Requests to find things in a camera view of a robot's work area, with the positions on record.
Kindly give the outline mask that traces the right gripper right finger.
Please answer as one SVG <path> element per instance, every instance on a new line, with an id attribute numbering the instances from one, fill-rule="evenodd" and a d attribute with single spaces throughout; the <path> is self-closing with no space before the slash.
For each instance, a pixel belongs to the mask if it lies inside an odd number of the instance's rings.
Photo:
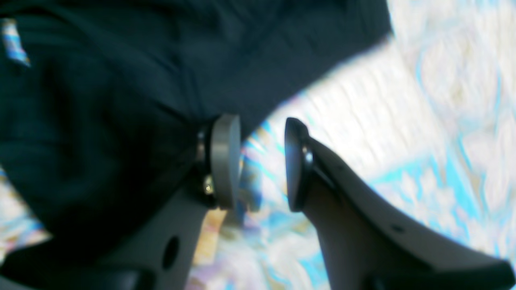
<path id="1" fill-rule="evenodd" d="M 297 118 L 285 123 L 289 207 L 315 226 L 333 290 L 510 290 L 510 263 L 472 250 L 377 195 Z"/>

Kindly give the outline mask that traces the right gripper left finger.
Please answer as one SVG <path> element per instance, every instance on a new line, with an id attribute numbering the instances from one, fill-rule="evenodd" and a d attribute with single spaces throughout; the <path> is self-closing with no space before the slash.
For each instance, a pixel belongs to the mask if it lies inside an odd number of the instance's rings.
<path id="1" fill-rule="evenodd" d="M 203 220 L 233 209 L 240 175 L 240 118 L 223 114 L 198 134 L 196 166 L 135 233 L 95 263 L 50 273 L 47 290 L 182 290 Z"/>

